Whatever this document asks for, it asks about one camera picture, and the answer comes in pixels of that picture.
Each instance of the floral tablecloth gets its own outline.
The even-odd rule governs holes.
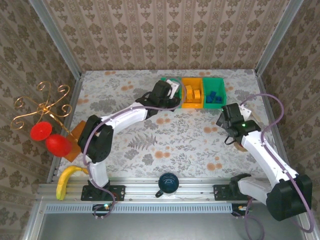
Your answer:
[[[260,92],[252,69],[238,70],[119,70],[88,71],[75,109],[71,129],[89,116],[107,116],[131,105],[151,91],[161,77],[219,77],[224,79],[227,103],[240,103]],[[261,97],[247,105],[261,128],[268,125]],[[178,177],[230,178],[240,173],[265,177],[255,159],[233,144],[216,125],[220,109],[162,111],[113,137],[105,165],[112,177],[158,177],[173,172]],[[271,132],[266,134],[274,146]],[[82,154],[72,163],[62,158],[58,175],[70,165],[83,166]]]

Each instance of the yellow block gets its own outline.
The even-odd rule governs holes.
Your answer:
[[[192,101],[195,98],[194,91],[190,85],[185,86],[185,88],[186,88],[186,101],[188,103],[192,103]]]
[[[201,98],[200,90],[199,89],[194,90],[194,99],[200,100],[200,98]]]

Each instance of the gold metal stand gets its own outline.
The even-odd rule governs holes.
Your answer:
[[[27,113],[27,114],[23,114],[20,116],[16,116],[12,122],[11,122],[11,128],[14,130],[18,130],[18,129],[22,129],[23,126],[25,125],[25,122],[23,120],[21,120],[21,118],[24,117],[28,117],[28,116],[32,116],[35,114],[39,114],[40,118],[37,121],[37,123],[39,123],[42,119],[42,117],[46,114],[48,114],[51,118],[53,118],[69,135],[71,135],[75,141],[78,141],[78,139],[72,134],[71,131],[69,131],[65,125],[59,120],[59,118],[65,118],[66,116],[68,116],[71,111],[72,111],[72,106],[70,104],[64,104],[61,107],[61,110],[64,112],[63,115],[59,115],[57,113],[54,113],[51,111],[51,108],[56,105],[57,103],[59,103],[63,98],[65,98],[68,93],[70,92],[70,87],[68,85],[60,85],[57,89],[57,91],[59,93],[64,93],[62,97],[60,97],[58,99],[58,101],[54,102],[54,103],[49,103],[50,98],[51,98],[51,83],[48,81],[42,81],[38,84],[37,86],[37,91],[43,91],[44,89],[48,88],[48,97],[46,99],[45,102],[42,103],[37,103],[35,102],[32,98],[30,98],[29,96],[21,96],[19,97],[15,102],[14,102],[14,107],[15,108],[22,108],[26,103],[24,102],[24,99],[28,99],[30,100],[32,103],[34,103],[37,106],[36,111],[31,112],[31,113]]]

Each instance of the cable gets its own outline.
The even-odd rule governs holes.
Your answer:
[[[232,214],[238,215],[239,217],[242,217],[242,215],[236,211],[233,211]]]
[[[183,82],[182,82],[180,79],[178,79],[177,77],[170,77],[170,80],[172,80],[172,79],[174,79],[174,81],[177,81],[177,82],[180,84],[181,89],[183,88],[183,90],[184,90],[185,93],[187,92],[187,89],[186,89],[185,85],[183,84]],[[136,109],[152,109],[152,110],[158,110],[158,111],[172,111],[172,110],[175,110],[175,109],[179,108],[179,107],[185,102],[186,96],[187,96],[187,95],[184,94],[183,100],[180,101],[179,105],[178,105],[178,106],[175,106],[175,107],[171,107],[171,108],[161,108],[161,107],[154,107],[154,106],[133,106],[133,107],[131,107],[131,108],[126,108],[126,109],[124,109],[124,110],[122,110],[122,111],[119,111],[119,112],[111,115],[111,116],[108,117],[107,119],[103,120],[101,123],[99,123],[99,124],[93,129],[93,131],[92,131],[91,134],[89,135],[88,140],[86,141],[86,144],[85,144],[85,146],[84,146],[83,153],[82,153],[82,154],[83,154],[83,156],[82,156],[82,161],[83,161],[83,164],[86,166],[86,168],[87,168],[87,170],[88,170],[89,178],[90,178],[90,181],[91,181],[92,185],[93,185],[95,188],[100,189],[100,190],[108,193],[108,194],[112,197],[112,205],[111,205],[111,207],[110,207],[109,212],[104,216],[104,218],[108,217],[108,216],[111,214],[112,209],[113,209],[113,207],[114,207],[114,205],[115,205],[115,203],[116,203],[116,199],[115,199],[115,196],[114,196],[109,190],[104,189],[103,187],[100,187],[100,186],[98,186],[98,185],[96,184],[96,182],[95,182],[95,181],[93,180],[93,178],[92,178],[92,174],[91,174],[91,171],[90,171],[90,164],[91,164],[91,162],[87,162],[87,161],[86,161],[86,155],[87,155],[88,147],[89,147],[89,144],[90,144],[90,142],[91,142],[94,134],[96,134],[96,131],[98,131],[98,129],[99,129],[102,125],[106,124],[106,123],[109,122],[110,120],[112,120],[112,119],[120,116],[121,114],[124,114],[124,113],[129,112],[129,111],[132,111],[132,110],[136,110]]]
[[[271,152],[271,150],[268,148],[268,146],[265,144],[265,138],[264,135],[266,133],[266,131],[268,131],[269,129],[271,129],[271,127],[273,127],[274,125],[276,125],[277,123],[280,122],[280,120],[282,119],[282,117],[285,114],[285,107],[283,105],[283,103],[276,97],[273,96],[271,94],[268,93],[258,93],[258,94],[254,94],[254,95],[250,95],[246,100],[244,100],[242,103],[240,103],[240,106],[243,105],[245,102],[247,102],[250,99],[253,99],[257,96],[267,96],[270,98],[273,98],[274,100],[276,100],[281,108],[281,114],[280,117],[278,117],[278,119],[276,121],[274,121],[273,123],[269,124],[262,132],[261,132],[261,142],[263,147],[265,148],[265,150],[268,152],[268,154],[273,158],[273,160],[279,165],[279,167],[285,171],[285,174],[288,176],[288,178],[290,179],[290,181],[292,182],[295,190],[297,191],[301,201],[303,202],[303,205],[308,213],[308,218],[309,218],[309,224],[310,224],[310,228],[309,229],[304,229],[302,226],[300,226],[297,222],[293,222],[297,227],[299,227],[302,231],[304,231],[305,233],[312,233],[315,227],[315,218],[313,213],[311,212],[309,205],[304,197],[304,195],[302,194],[300,188],[298,187],[297,183],[295,182],[295,180],[293,179],[293,177],[288,173],[288,171],[286,171],[286,168],[281,164],[281,162],[276,158],[276,156]]]
[[[114,197],[116,197],[117,201],[115,202],[116,204],[119,202],[119,195],[116,192],[112,192],[112,194],[114,195]]]
[[[225,145],[231,145],[231,144],[233,144],[233,143],[235,143],[237,141],[237,140],[233,140],[233,141],[227,143],[229,138],[230,138],[230,136],[227,136],[226,139],[224,140],[224,144]]]
[[[98,219],[97,210],[98,210],[98,209],[101,209],[101,208],[105,208],[103,204],[102,204],[102,205],[97,205],[97,206],[95,206],[95,207],[93,208],[93,216],[95,217],[95,219]]]
[[[252,237],[250,236],[250,233],[249,233],[249,224],[248,224],[248,219],[252,219],[252,220],[255,220],[260,229],[261,229],[261,232],[262,232],[262,236],[261,236],[261,240],[264,240],[265,239],[265,236],[266,236],[266,231],[265,231],[265,228],[264,228],[264,225],[262,224],[262,222],[256,218],[255,216],[251,216],[249,215],[249,208],[252,204],[252,201],[253,201],[253,198],[251,198],[248,203],[247,203],[247,206],[246,206],[246,209],[245,209],[245,214],[244,214],[244,227],[245,227],[245,231],[246,231],[246,234],[249,238],[249,240],[253,240]]]

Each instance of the blue block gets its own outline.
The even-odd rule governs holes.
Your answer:
[[[216,93],[215,91],[211,91],[210,97],[211,97],[212,99],[215,99],[216,94],[217,94],[217,93]]]
[[[213,99],[212,97],[206,96],[205,102],[206,102],[207,104],[212,104],[213,101],[214,101],[214,99]]]
[[[217,96],[217,97],[215,98],[215,103],[216,103],[216,104],[222,104],[222,97],[221,97],[221,96]]]

